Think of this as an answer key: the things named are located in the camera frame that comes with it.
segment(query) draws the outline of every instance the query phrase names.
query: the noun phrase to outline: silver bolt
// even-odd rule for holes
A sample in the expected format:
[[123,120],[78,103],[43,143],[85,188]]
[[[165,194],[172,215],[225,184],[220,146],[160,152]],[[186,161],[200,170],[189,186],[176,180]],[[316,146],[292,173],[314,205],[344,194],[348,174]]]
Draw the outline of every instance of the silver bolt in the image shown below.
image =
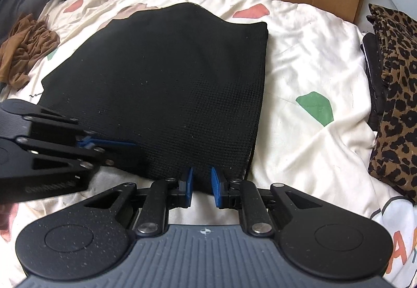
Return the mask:
[[89,170],[93,169],[93,167],[94,167],[90,162],[85,162],[85,161],[80,162],[80,166],[82,166],[86,169],[89,169]]
[[28,139],[27,139],[27,138],[25,138],[25,137],[18,137],[18,138],[16,139],[16,142],[17,142],[17,143],[27,143],[27,142],[28,142]]
[[153,222],[142,223],[138,227],[138,232],[142,234],[151,234],[153,232],[156,232],[157,230],[158,230],[158,225]]
[[98,151],[99,153],[104,153],[105,150],[103,148],[100,147],[95,147],[93,150]]
[[252,226],[252,230],[256,234],[266,234],[272,230],[272,226],[268,223],[260,222],[260,223],[255,223]]

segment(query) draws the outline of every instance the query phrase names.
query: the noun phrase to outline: leopard print fabric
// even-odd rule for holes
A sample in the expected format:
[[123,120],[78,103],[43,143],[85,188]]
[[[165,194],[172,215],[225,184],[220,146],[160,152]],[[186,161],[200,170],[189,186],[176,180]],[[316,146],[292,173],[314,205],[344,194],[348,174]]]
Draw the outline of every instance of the leopard print fabric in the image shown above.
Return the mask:
[[387,100],[369,173],[417,202],[417,22],[370,4]]

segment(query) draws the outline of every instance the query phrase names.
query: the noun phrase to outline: crumpled brown fabric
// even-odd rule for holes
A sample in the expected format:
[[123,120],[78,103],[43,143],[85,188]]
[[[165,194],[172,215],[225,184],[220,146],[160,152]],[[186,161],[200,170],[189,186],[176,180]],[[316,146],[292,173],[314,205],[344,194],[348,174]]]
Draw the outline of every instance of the crumpled brown fabric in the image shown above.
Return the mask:
[[21,16],[0,47],[0,82],[19,90],[29,83],[36,62],[55,50],[59,36],[32,14]]

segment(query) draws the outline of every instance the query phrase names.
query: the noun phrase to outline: white bed sheet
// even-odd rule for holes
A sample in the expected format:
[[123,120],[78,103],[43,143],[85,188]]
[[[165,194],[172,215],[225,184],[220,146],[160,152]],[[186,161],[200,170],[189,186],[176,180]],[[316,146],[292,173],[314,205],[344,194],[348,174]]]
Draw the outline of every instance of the white bed sheet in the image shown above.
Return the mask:
[[[48,16],[49,27],[57,31],[61,44],[54,54],[36,64],[30,83],[9,97],[37,103],[43,91],[41,80],[120,10],[138,3],[166,7],[181,2],[199,4],[229,22],[268,24],[265,91],[249,179],[260,188],[283,182],[378,221],[395,240],[385,278],[395,287],[414,287],[417,210],[392,188],[368,175],[375,135],[366,124],[371,103],[359,49],[361,34],[355,25],[333,14],[276,0],[52,0],[41,17]],[[236,11],[253,6],[247,14],[263,14],[259,19],[233,17]],[[331,103],[334,121],[325,127],[296,102],[312,91]],[[7,244],[0,239],[0,286],[9,288],[24,279],[14,252],[22,228],[123,182],[143,187],[151,183],[103,168],[86,192],[20,204],[12,241]],[[170,213],[170,223],[231,224],[237,220],[236,212],[217,210],[214,199],[202,193],[194,194],[191,208]]]

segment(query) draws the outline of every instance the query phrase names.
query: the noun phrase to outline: folded leopard print garment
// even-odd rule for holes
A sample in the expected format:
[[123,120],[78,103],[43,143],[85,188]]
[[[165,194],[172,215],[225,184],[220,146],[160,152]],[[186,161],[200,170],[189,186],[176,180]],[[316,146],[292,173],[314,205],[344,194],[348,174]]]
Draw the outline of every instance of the folded leopard print garment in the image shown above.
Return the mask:
[[370,11],[388,92],[369,173],[417,202],[417,22],[373,4]]

